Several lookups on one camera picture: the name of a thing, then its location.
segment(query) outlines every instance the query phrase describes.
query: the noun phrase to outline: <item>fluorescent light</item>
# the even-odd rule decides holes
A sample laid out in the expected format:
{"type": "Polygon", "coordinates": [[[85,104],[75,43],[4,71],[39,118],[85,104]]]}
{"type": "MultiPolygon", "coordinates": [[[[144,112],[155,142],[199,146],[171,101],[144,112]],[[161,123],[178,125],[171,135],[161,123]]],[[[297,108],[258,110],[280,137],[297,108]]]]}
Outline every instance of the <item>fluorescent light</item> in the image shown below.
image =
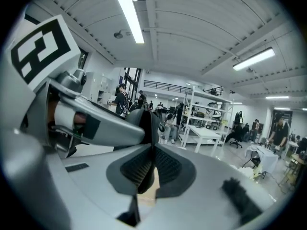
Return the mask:
{"type": "Polygon", "coordinates": [[[140,27],[140,23],[138,20],[138,16],[136,15],[136,11],[134,8],[134,4],[132,0],[118,0],[123,10],[126,20],[129,24],[131,32],[133,34],[134,40],[137,44],[143,44],[144,39],[140,27]]]}
{"type": "Polygon", "coordinates": [[[242,70],[243,68],[249,67],[251,65],[254,65],[258,62],[261,62],[265,59],[271,58],[275,56],[274,50],[272,48],[268,48],[266,50],[261,51],[260,53],[253,55],[250,58],[247,58],[246,60],[243,60],[242,62],[236,64],[233,66],[233,68],[236,71],[242,70]]]}
{"type": "Polygon", "coordinates": [[[267,96],[265,98],[267,100],[269,100],[269,99],[289,99],[289,96],[267,96]]]}
{"type": "Polygon", "coordinates": [[[275,110],[287,110],[289,111],[290,108],[287,108],[287,107],[274,107],[275,110]]]}

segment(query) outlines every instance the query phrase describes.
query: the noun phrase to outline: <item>floor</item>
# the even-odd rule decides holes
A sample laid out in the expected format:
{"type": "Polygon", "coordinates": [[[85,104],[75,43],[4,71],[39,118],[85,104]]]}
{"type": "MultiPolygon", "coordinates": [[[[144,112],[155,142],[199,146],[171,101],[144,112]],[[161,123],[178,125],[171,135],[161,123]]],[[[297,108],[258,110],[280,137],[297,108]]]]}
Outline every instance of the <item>floor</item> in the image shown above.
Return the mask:
{"type": "MultiPolygon", "coordinates": [[[[180,148],[180,141],[177,140],[175,144],[171,144],[170,146],[175,146],[180,148]]],[[[221,161],[224,161],[228,164],[234,165],[236,167],[241,167],[244,163],[246,163],[249,158],[244,157],[245,149],[250,146],[250,143],[241,142],[243,148],[238,148],[234,145],[224,144],[223,147],[217,147],[214,156],[221,161]]],[[[194,152],[195,150],[194,144],[187,144],[186,150],[194,152]]],[[[201,155],[210,155],[213,149],[212,145],[201,145],[199,154],[201,155]]],[[[103,147],[103,146],[95,146],[95,145],[78,145],[77,152],[73,154],[74,157],[86,156],[86,155],[94,155],[105,152],[111,152],[113,147],[103,147]]],[[[254,164],[249,162],[245,165],[245,167],[253,167],[254,164]]],[[[273,198],[273,200],[277,201],[282,199],[289,191],[289,185],[284,184],[283,186],[279,186],[278,183],[284,177],[284,171],[286,169],[285,161],[280,159],[277,163],[277,166],[273,172],[273,174],[267,174],[264,178],[259,176],[255,179],[256,183],[259,183],[263,186],[263,188],[268,192],[268,194],[273,198]]],[[[158,180],[158,172],[155,169],[155,181],[153,186],[144,194],[138,195],[139,208],[141,213],[141,218],[146,217],[146,215],[150,212],[151,208],[154,207],[155,204],[155,191],[159,188],[159,180],[158,180]]]]}

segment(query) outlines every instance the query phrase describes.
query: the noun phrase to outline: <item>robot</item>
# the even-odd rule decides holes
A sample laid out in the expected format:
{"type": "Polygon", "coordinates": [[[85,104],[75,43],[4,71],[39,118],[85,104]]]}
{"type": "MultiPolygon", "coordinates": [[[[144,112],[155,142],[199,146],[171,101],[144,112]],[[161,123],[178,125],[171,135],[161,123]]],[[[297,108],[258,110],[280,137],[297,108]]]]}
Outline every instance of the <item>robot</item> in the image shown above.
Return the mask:
{"type": "MultiPolygon", "coordinates": [[[[77,69],[79,54],[58,15],[37,25],[1,60],[1,169],[41,226],[234,229],[245,222],[223,193],[231,177],[244,187],[240,197],[246,192],[255,203],[252,218],[273,204],[268,195],[258,197],[267,194],[262,188],[226,163],[158,144],[159,122],[152,112],[137,109],[124,120],[83,97],[86,74],[77,69]],[[51,102],[56,103],[52,112],[51,102]],[[84,122],[75,122],[78,115],[84,122]],[[117,149],[70,157],[80,143],[117,149]],[[156,205],[141,220],[136,195],[150,188],[155,167],[156,205]]],[[[249,224],[266,222],[261,217],[249,224]]]]}

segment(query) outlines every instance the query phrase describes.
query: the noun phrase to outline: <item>black chair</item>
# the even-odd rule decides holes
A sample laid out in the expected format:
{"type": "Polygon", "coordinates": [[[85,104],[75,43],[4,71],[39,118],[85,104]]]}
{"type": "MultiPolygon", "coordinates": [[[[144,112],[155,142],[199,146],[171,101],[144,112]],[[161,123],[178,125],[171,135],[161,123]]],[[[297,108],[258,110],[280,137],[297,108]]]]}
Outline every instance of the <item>black chair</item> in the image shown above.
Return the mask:
{"type": "Polygon", "coordinates": [[[242,148],[242,145],[241,145],[241,144],[239,144],[239,142],[240,142],[240,140],[235,139],[235,141],[231,141],[231,142],[229,143],[229,145],[231,145],[231,144],[235,144],[235,145],[236,145],[236,148],[238,148],[239,146],[242,148]]]}

